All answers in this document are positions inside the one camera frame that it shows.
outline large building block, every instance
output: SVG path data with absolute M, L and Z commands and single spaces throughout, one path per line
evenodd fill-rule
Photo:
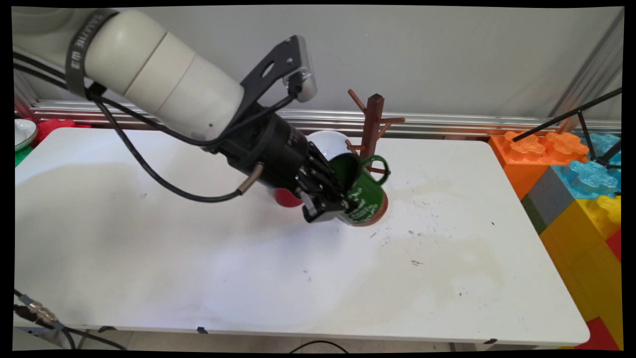
M 619 350 L 620 348 L 612 338 L 612 335 L 607 330 L 605 323 L 600 317 L 597 317 L 588 322 L 588 329 L 590 330 L 590 339 L 578 346 L 575 349 L 587 349 L 587 350 Z
M 568 265 L 573 265 L 618 230 L 617 223 L 610 219 L 609 212 L 602 213 L 604 209 L 601 205 L 610 206 L 611 218 L 617 220 L 616 205 L 607 204 L 607 201 L 618 202 L 618 225 L 620 226 L 620 197 L 611 199 L 602 196 L 596 201 L 587 199 L 573 201 L 546 229 L 550 229 L 557 237 L 556 243 Z M 590 215 L 589 207 L 591 206 L 598 206 L 592 209 L 593 215 Z
M 567 166 L 550 166 L 528 197 L 549 226 L 575 199 L 614 197 L 617 186 L 617 179 L 599 163 L 571 161 Z
M 570 296 L 579 309 L 581 316 L 585 322 L 598 317 L 598 312 L 594 309 L 594 305 L 591 303 L 590 298 L 587 296 L 585 290 L 572 273 L 571 268 L 566 263 L 563 254 L 557 246 L 557 238 L 552 233 L 550 228 L 547 228 L 541 235 L 541 242 L 548 251 L 552 262 L 554 263 L 556 270 L 559 272 L 565 287 L 570 292 Z
M 607 174 L 607 168 L 597 162 L 572 161 L 561 166 L 556 174 L 576 199 L 596 199 L 599 195 L 614 197 L 618 181 Z
M 618 142 L 620 138 L 613 134 L 592 133 L 590 134 L 590 140 L 592 142 L 592 145 L 594 146 L 594 152 L 596 153 L 597 157 L 600 157 L 601 155 L 605 154 L 606 151 L 608 151 L 614 144 L 616 144 L 616 142 Z M 617 166 L 621 165 L 621 152 L 622 151 L 619 150 L 618 153 L 614 154 L 614 156 L 609 159 L 609 164 Z M 621 170 L 610 169 L 607 171 L 607 174 L 613 176 L 618 180 L 617 189 L 618 191 L 621 191 Z
M 523 206 L 525 213 L 528 215 L 528 218 L 530 218 L 530 222 L 532 223 L 532 226 L 534 226 L 534 230 L 537 234 L 541 234 L 546 229 L 546 223 L 543 222 L 543 219 L 539 215 L 539 211 L 534 206 L 534 203 L 528 195 L 523 197 L 521 205 Z
M 587 161 L 588 147 L 571 133 L 548 133 L 544 138 L 531 135 L 513 141 L 519 134 L 509 131 L 504 136 L 492 136 L 488 141 L 519 200 L 528 194 L 548 166 Z
M 594 147 L 594 153 L 597 157 L 605 154 L 610 148 L 612 148 L 621 138 L 613 135 L 613 134 L 598 134 L 591 133 L 590 140 Z M 585 145 L 590 146 L 585 139 L 581 140 Z M 621 150 L 618 153 L 614 154 L 613 157 L 609 159 L 610 164 L 621 165 Z
M 596 200 L 577 201 L 605 240 L 621 229 L 621 196 L 611 198 L 601 195 Z
M 557 175 L 558 168 L 550 166 L 528 193 L 546 226 L 552 224 L 574 201 L 574 196 Z
M 618 347 L 623 349 L 623 290 L 621 263 L 602 243 L 572 265 L 594 309 L 607 326 Z

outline metal connector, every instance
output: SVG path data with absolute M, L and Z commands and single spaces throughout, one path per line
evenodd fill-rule
M 27 304 L 27 308 L 31 313 L 35 313 L 42 322 L 47 324 L 52 324 L 57 321 L 57 317 L 49 310 L 44 307 L 43 304 L 37 301 L 33 301 Z

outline cable connector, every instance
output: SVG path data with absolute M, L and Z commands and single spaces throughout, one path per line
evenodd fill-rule
M 29 312 L 35 314 L 40 321 L 49 324 L 56 329 L 64 328 L 64 324 L 57 319 L 57 316 L 40 302 L 34 301 L 27 295 L 20 296 L 18 300 L 23 304 L 26 304 Z
M 53 322 L 57 321 L 55 314 L 53 314 L 53 312 L 51 312 L 48 308 L 44 307 L 44 305 L 40 302 L 33 301 L 27 304 L 27 308 L 31 313 L 35 313 L 44 323 L 53 324 Z

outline red ball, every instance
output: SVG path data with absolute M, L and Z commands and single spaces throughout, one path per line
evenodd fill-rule
M 286 208 L 294 208 L 303 203 L 301 199 L 298 199 L 287 189 L 274 190 L 274 198 L 276 199 L 276 203 L 279 203 Z

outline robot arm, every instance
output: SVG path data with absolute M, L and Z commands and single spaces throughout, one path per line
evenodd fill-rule
M 315 95 L 301 36 L 278 44 L 238 83 L 147 15 L 128 10 L 99 18 L 100 11 L 14 6 L 14 47 L 66 68 L 69 89 L 70 72 L 81 63 L 86 77 L 198 141 L 215 140 L 261 113 L 257 100 L 278 80 L 298 101 Z M 275 113 L 202 149 L 225 155 L 248 175 L 263 167 L 258 181 L 300 196 L 308 222 L 330 220 L 350 207 L 320 151 Z

